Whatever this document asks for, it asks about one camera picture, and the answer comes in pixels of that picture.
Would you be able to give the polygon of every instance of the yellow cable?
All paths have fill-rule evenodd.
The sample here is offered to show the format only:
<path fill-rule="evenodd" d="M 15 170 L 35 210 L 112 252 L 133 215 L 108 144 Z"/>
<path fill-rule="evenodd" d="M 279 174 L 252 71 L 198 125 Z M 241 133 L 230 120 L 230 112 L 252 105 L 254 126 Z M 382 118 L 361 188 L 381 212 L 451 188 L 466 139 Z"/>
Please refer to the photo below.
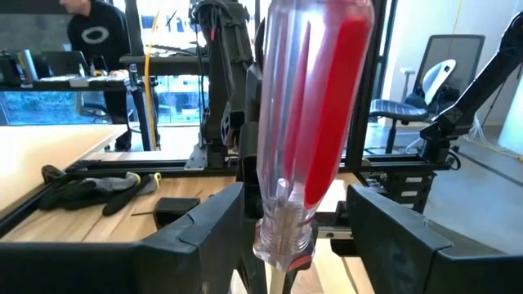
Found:
<path fill-rule="evenodd" d="M 147 47 L 147 52 L 145 54 L 145 68 L 144 68 L 144 84 L 145 84 L 145 107 L 147 108 L 147 117 L 149 119 L 149 132 L 151 144 L 153 145 L 153 151 L 156 150 L 156 134 L 154 133 L 154 115 L 153 115 L 153 104 L 151 102 L 150 94 L 150 51 L 153 47 L 153 36 L 156 31 L 156 23 L 158 22 L 158 16 L 160 15 L 160 10 L 156 12 L 156 16 L 153 21 L 153 30 L 150 35 L 149 46 Z"/>
<path fill-rule="evenodd" d="M 487 145 L 485 143 L 480 143 L 480 142 L 477 142 L 475 140 L 470 140 L 469 142 L 471 142 L 473 144 L 476 144 L 476 145 L 478 145 L 480 147 L 487 148 L 487 149 L 489 149 L 491 151 L 494 151 L 497 154 L 501 154 L 501 155 L 504 155 L 504 156 L 507 156 L 507 157 L 510 157 L 510 158 L 517 158 L 518 160 L 520 160 L 519 158 L 523 158 L 523 156 L 520 156 L 518 154 L 511 154 L 511 153 L 502 151 L 501 149 L 504 149 L 503 147 L 500 147 L 501 149 L 496 149 L 496 147 L 494 147 L 494 146 L 489 146 L 489 145 Z"/>
<path fill-rule="evenodd" d="M 454 22 L 454 28 L 452 29 L 452 34 L 456 33 L 456 28 L 458 27 L 459 15 L 461 14 L 461 8 L 463 6 L 463 0 L 459 0 L 458 14 L 456 15 L 456 21 Z"/>

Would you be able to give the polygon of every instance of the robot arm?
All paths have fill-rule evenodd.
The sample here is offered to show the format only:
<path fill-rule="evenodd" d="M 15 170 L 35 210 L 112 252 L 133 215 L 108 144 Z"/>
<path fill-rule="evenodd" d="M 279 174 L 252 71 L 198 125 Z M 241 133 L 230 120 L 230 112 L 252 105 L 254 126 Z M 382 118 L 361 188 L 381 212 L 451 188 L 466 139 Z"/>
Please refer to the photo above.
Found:
<path fill-rule="evenodd" d="M 450 140 L 456 140 L 469 132 L 476 111 L 522 62 L 523 12 L 520 12 L 505 29 L 494 57 L 458 101 L 421 131 L 421 137 L 425 140 L 421 156 L 435 162 L 444 160 L 446 153 L 437 150 L 448 150 Z"/>
<path fill-rule="evenodd" d="M 236 1 L 203 0 L 193 12 L 210 54 L 209 117 L 203 138 L 233 145 L 244 123 L 244 97 L 248 67 L 253 62 L 247 31 L 248 12 Z"/>

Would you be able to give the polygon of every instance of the workbench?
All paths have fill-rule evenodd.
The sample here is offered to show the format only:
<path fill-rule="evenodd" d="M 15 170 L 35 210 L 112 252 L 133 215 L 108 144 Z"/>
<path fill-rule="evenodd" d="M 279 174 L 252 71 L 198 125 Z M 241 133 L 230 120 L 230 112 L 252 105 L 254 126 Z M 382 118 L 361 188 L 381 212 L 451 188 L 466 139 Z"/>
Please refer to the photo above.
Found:
<path fill-rule="evenodd" d="M 43 187 L 41 169 L 65 169 L 122 135 L 124 125 L 0 127 L 0 218 Z"/>
<path fill-rule="evenodd" d="M 147 157 L 149 160 L 161 160 L 162 155 L 162 152 L 94 153 L 84 158 L 111 161 Z M 122 211 L 111 217 L 101 215 L 102 206 L 76 212 L 36 211 L 6 234 L 1 241 L 98 243 L 140 240 L 156 231 L 152 211 L 160 198 L 198 197 L 205 201 L 209 194 L 215 194 L 234 182 L 234 177 L 165 178 L 162 179 L 159 191 L 135 198 Z M 358 183 L 352 174 L 338 175 L 321 203 L 319 212 L 333 212 L 337 201 L 346 197 L 346 186 Z M 231 288 L 234 294 L 246 293 L 237 273 L 233 276 Z M 293 293 L 367 294 L 373 293 L 373 290 L 360 258 L 340 258 L 332 253 L 329 241 L 321 239 L 316 244 L 312 267 L 297 276 Z"/>

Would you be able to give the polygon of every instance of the wooden tabletop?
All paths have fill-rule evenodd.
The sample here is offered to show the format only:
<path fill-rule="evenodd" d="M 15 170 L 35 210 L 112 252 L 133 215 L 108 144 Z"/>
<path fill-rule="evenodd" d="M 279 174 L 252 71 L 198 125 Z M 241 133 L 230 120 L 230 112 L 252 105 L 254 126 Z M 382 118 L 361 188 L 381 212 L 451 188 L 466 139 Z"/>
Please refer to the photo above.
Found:
<path fill-rule="evenodd" d="M 41 188 L 42 166 L 64 169 L 125 130 L 106 125 L 0 127 L 0 217 Z"/>
<path fill-rule="evenodd" d="M 122 211 L 111 217 L 101 215 L 102 206 L 77 212 L 57 210 L 35 212 L 9 234 L 3 242 L 131 242 L 156 231 L 151 212 L 162 197 L 198 197 L 205 201 L 229 184 L 234 177 L 170 178 L 163 179 L 155 194 L 133 200 Z M 337 177 L 321 203 L 319 212 L 333 212 L 337 201 L 343 200 L 348 184 L 359 183 L 352 174 Z M 270 268 L 267 267 L 270 280 Z M 232 292 L 246 293 L 237 273 L 233 277 Z M 340 258 L 330 249 L 328 240 L 318 240 L 312 267 L 301 272 L 293 287 L 293 294 L 373 293 L 360 258 Z"/>

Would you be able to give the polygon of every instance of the screwdriver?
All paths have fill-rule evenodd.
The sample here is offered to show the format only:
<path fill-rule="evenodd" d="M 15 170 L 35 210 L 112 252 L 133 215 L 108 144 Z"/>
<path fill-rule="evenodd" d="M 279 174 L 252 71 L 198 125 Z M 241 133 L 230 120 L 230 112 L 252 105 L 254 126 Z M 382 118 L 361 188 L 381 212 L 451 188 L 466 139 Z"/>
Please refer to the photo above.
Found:
<path fill-rule="evenodd" d="M 373 28 L 369 0 L 274 0 L 258 132 L 264 216 L 254 254 L 271 294 L 311 262 L 311 221 L 336 175 Z"/>

